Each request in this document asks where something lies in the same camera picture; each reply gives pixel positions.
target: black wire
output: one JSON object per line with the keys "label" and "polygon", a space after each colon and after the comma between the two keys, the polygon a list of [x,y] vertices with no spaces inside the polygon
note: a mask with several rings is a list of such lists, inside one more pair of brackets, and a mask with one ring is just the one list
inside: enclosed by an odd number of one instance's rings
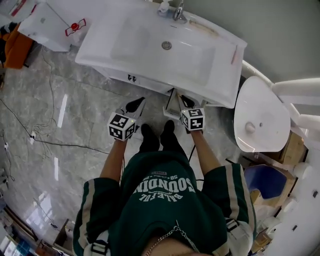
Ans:
{"label": "black wire", "polygon": [[3,103],[3,105],[5,105],[5,107],[14,115],[14,117],[19,121],[20,125],[24,128],[24,130],[26,131],[26,133],[30,136],[30,138],[33,138],[36,142],[40,142],[40,143],[44,143],[44,144],[50,144],[50,145],[56,145],[56,146],[63,146],[63,147],[78,147],[78,148],[83,148],[83,149],[89,149],[89,150],[93,150],[93,151],[97,151],[106,155],[109,155],[109,153],[103,152],[101,150],[89,147],[89,146],[85,146],[85,145],[75,145],[75,144],[60,144],[60,143],[54,143],[54,142],[49,142],[49,141],[44,141],[44,140],[38,140],[35,139],[34,136],[31,136],[31,134],[28,132],[27,128],[22,124],[22,122],[19,120],[19,118],[17,117],[17,115],[4,103],[4,101],[0,98],[0,101]]}
{"label": "black wire", "polygon": [[[0,135],[0,137],[2,137],[2,139],[3,139],[3,142],[4,142],[4,145],[7,145],[7,142],[6,142],[6,140],[5,140],[5,130],[1,130],[1,135]],[[14,182],[15,181],[15,178],[11,175],[11,166],[12,166],[12,164],[11,164],[11,160],[10,160],[10,157],[9,157],[9,155],[8,155],[8,152],[7,152],[7,149],[6,148],[4,148],[4,151],[5,151],[5,154],[6,154],[6,157],[8,158],[8,160],[9,160],[9,164],[10,164],[10,166],[9,166],[9,177],[11,178],[11,180]]]}
{"label": "black wire", "polygon": [[193,146],[192,150],[191,150],[191,154],[190,154],[190,157],[189,157],[189,163],[190,163],[190,160],[192,158],[192,154],[194,153],[195,151],[195,148],[196,148],[196,145]]}

